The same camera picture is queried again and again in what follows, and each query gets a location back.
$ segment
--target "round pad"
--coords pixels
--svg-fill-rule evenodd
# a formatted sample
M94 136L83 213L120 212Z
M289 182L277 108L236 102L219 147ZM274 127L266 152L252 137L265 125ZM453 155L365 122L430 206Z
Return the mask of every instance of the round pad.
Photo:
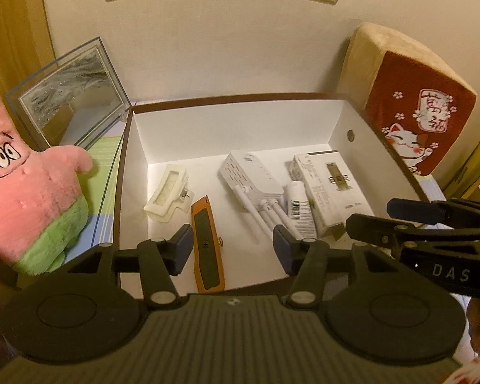
M416 365L453 355L465 325L453 297L425 279L370 277L326 305L325 322L340 343L384 364Z
M14 297L0 327L25 357L76 363L125 344L139 321L139 306L124 290L95 275L66 274L40 279Z

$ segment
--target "wooden door frame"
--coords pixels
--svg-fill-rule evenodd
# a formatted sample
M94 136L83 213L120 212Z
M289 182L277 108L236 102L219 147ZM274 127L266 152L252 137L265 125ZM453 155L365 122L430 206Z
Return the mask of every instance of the wooden door frame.
M55 60L44 0L0 0L0 95ZM11 114L25 140L24 130Z

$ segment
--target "orange utility knife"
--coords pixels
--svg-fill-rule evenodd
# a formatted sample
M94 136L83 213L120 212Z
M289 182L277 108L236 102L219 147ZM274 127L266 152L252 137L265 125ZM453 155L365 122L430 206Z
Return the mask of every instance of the orange utility knife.
M199 293L224 290L224 269L220 256L222 240L217 237L208 196L192 205L194 230L194 273Z

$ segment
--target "green shorts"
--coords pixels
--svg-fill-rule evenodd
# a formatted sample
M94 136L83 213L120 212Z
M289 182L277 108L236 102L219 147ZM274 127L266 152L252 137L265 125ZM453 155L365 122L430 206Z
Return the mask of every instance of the green shorts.
M66 248L72 247L89 219L89 207L83 195L49 224L23 257L13 265L19 273L38 276L59 268Z

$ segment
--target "white clip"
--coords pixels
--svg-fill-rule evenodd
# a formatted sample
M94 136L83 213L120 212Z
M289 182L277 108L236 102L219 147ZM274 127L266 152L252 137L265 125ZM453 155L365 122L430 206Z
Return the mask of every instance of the white clip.
M167 223L176 208L185 213L190 210L194 192L186 188L187 169L177 164L168 164L164 176L144 210L156 222Z

